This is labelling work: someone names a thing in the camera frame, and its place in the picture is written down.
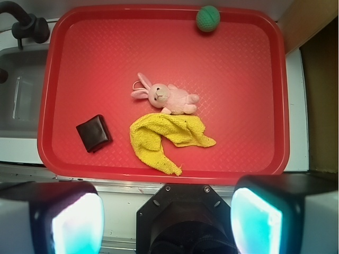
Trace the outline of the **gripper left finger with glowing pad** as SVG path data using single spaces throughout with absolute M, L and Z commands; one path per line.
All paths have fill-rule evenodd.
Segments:
M 89 182 L 1 183 L 1 253 L 99 253 L 103 231 Z

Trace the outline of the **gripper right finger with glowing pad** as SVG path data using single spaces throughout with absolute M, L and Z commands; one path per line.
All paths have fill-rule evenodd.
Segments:
M 243 176 L 230 221 L 240 253 L 338 253 L 338 175 Z

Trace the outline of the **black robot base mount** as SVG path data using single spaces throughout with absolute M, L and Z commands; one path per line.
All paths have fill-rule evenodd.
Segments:
M 230 206 L 209 185 L 166 184 L 136 213 L 136 253 L 238 253 Z

